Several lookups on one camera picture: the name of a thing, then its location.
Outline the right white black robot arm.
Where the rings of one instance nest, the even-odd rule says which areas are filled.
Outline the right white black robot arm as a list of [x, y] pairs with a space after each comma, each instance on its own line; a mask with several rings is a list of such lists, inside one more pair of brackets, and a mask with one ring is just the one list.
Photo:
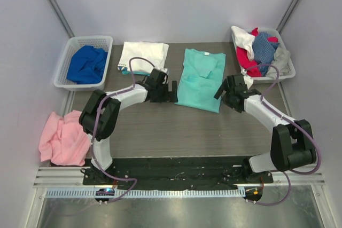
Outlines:
[[320, 164], [312, 128], [306, 120], [295, 120], [266, 101], [256, 89], [249, 89], [242, 74], [227, 76], [215, 99], [231, 109], [256, 118], [271, 133], [269, 152], [245, 159], [243, 180], [252, 183], [268, 171], [292, 171], [309, 164]]

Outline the teal t shirt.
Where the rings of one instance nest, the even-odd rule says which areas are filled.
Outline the teal t shirt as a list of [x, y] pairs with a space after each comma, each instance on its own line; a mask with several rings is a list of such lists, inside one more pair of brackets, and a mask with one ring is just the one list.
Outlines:
[[220, 101], [214, 95], [222, 84], [225, 65], [224, 53], [186, 49], [176, 104], [218, 113]]

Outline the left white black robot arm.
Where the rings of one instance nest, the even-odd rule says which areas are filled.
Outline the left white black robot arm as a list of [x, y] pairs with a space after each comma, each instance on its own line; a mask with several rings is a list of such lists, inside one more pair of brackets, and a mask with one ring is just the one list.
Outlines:
[[141, 81], [127, 88], [104, 92], [95, 90], [86, 103], [79, 124], [90, 139], [91, 165], [82, 169], [84, 185], [107, 185], [116, 180], [110, 150], [119, 113], [132, 105], [144, 103], [176, 103], [177, 82], [168, 80], [168, 72], [154, 68]]

